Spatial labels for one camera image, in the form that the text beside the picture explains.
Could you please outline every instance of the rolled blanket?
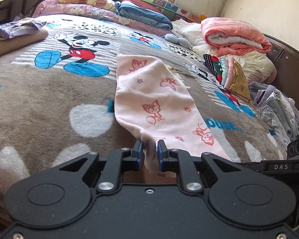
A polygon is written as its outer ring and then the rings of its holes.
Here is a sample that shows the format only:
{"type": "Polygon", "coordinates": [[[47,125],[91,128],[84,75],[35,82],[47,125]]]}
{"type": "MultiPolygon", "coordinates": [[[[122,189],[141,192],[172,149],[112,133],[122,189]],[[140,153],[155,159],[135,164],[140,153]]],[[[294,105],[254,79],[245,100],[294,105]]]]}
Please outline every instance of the rolled blanket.
{"type": "Polygon", "coordinates": [[[33,34],[18,36],[12,39],[6,39],[0,41],[0,56],[12,52],[14,50],[23,48],[32,43],[43,40],[49,36],[49,32],[46,28],[41,28],[39,31],[33,34]]]}
{"type": "Polygon", "coordinates": [[[216,47],[216,56],[243,56],[251,51],[267,53],[272,45],[258,29],[239,20],[211,17],[202,21],[204,41],[216,47]]]}

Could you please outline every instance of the bedspread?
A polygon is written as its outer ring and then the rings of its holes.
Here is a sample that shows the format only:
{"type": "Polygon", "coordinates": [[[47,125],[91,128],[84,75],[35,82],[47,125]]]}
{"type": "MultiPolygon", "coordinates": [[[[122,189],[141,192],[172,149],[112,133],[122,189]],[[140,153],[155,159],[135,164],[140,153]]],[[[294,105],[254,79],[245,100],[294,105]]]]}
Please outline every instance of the bedspread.
{"type": "MultiPolygon", "coordinates": [[[[0,216],[8,218],[3,196],[18,180],[89,151],[108,155],[133,146],[136,138],[114,117],[119,53],[155,56],[190,87],[212,133],[206,140],[206,126],[197,123],[191,139],[208,147],[215,138],[234,162],[286,158],[254,106],[225,91],[192,51],[116,23],[71,15],[39,19],[49,22],[47,39],[0,57],[0,216]]],[[[148,116],[144,109],[145,121],[148,116]]],[[[155,139],[164,139],[163,131],[155,139]]],[[[180,149],[188,143],[181,136],[174,140],[180,149]]],[[[156,157],[147,155],[145,165],[153,171],[156,157]]]]}

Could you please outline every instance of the wooden bed frame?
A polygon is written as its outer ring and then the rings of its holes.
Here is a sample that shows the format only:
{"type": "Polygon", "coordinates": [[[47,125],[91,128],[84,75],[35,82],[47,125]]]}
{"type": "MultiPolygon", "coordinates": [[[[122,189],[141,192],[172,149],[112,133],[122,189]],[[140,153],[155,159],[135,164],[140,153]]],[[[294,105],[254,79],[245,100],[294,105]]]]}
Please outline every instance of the wooden bed frame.
{"type": "Polygon", "coordinates": [[[293,98],[299,110],[299,51],[274,37],[265,36],[273,45],[267,56],[277,69],[272,85],[293,98]]]}

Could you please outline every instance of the pink cloth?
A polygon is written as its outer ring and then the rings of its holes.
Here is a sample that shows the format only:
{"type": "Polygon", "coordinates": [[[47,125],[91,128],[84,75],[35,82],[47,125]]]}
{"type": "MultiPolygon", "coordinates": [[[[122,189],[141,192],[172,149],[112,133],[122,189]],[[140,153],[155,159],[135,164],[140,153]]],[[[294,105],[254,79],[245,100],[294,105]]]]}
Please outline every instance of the pink cloth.
{"type": "Polygon", "coordinates": [[[69,14],[114,22],[161,37],[166,34],[172,34],[169,30],[152,27],[148,24],[119,16],[115,12],[103,10],[86,4],[60,4],[59,0],[44,0],[39,3],[33,13],[33,18],[53,14],[69,14]]]}
{"type": "Polygon", "coordinates": [[[234,67],[234,58],[233,57],[229,57],[228,58],[228,74],[227,74],[227,79],[224,85],[224,88],[226,90],[230,90],[230,86],[232,84],[232,79],[234,78],[234,74],[235,74],[235,67],[234,67]]]}
{"type": "Polygon", "coordinates": [[[239,20],[228,19],[228,18],[206,18],[201,23],[201,31],[204,41],[216,47],[216,56],[220,57],[223,55],[238,55],[243,56],[251,51],[258,51],[260,53],[267,53],[271,50],[272,45],[258,29],[254,26],[241,22],[239,20]],[[215,44],[212,43],[208,36],[215,33],[224,33],[230,36],[241,36],[252,41],[258,42],[262,45],[262,49],[248,46],[243,43],[228,43],[228,44],[215,44]]]}
{"type": "Polygon", "coordinates": [[[227,160],[185,85],[155,57],[117,55],[115,118],[144,142],[145,166],[158,172],[156,143],[200,157],[211,152],[227,160]]]}

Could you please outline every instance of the pillow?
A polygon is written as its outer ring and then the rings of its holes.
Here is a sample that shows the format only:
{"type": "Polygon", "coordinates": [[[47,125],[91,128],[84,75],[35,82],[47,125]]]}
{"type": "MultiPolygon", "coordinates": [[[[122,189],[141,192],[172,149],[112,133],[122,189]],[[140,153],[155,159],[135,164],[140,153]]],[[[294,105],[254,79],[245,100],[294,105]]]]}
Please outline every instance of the pillow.
{"type": "Polygon", "coordinates": [[[59,3],[87,4],[107,11],[115,11],[115,2],[112,0],[59,0],[59,3]]]}

